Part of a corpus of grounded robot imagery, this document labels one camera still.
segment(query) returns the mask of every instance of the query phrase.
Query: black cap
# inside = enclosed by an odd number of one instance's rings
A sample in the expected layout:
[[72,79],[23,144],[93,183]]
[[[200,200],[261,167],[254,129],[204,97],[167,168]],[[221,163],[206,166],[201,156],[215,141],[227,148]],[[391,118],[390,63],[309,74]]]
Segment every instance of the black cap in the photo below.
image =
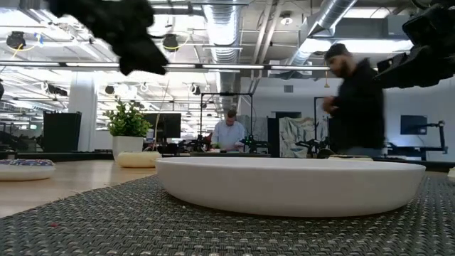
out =
[[328,60],[329,58],[332,58],[334,56],[346,54],[350,54],[346,46],[343,45],[342,43],[336,43],[328,49],[327,53],[324,56],[324,59]]

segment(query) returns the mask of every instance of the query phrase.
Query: woven placemat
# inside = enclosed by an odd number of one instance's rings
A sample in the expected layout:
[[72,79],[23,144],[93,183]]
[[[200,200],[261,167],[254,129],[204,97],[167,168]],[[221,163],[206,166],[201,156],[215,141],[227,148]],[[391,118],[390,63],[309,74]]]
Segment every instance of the woven placemat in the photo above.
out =
[[2,218],[0,255],[455,255],[455,185],[426,175],[379,215],[272,218],[185,203],[150,176]]

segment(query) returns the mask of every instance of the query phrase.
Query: green plant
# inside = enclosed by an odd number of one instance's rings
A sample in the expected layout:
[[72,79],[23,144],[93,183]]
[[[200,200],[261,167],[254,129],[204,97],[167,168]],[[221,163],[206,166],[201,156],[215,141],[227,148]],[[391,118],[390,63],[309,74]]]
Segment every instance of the green plant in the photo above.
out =
[[117,111],[106,111],[104,115],[111,121],[109,131],[112,136],[145,137],[151,127],[133,102],[125,104],[118,99]]

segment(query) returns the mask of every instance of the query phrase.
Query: pillar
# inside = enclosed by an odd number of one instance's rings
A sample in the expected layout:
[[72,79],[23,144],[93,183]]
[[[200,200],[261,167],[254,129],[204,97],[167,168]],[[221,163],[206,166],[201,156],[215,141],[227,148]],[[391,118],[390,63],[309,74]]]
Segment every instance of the pillar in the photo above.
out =
[[95,74],[73,72],[70,86],[69,113],[81,112],[78,151],[95,150],[98,86]]

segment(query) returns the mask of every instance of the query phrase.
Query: white shirt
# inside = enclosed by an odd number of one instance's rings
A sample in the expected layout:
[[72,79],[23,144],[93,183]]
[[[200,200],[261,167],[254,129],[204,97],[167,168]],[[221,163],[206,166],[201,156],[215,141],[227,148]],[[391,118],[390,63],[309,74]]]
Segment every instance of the white shirt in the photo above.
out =
[[228,126],[226,121],[218,122],[212,134],[212,144],[220,144],[222,150],[236,148],[236,143],[245,138],[245,128],[242,124],[235,121],[232,126]]

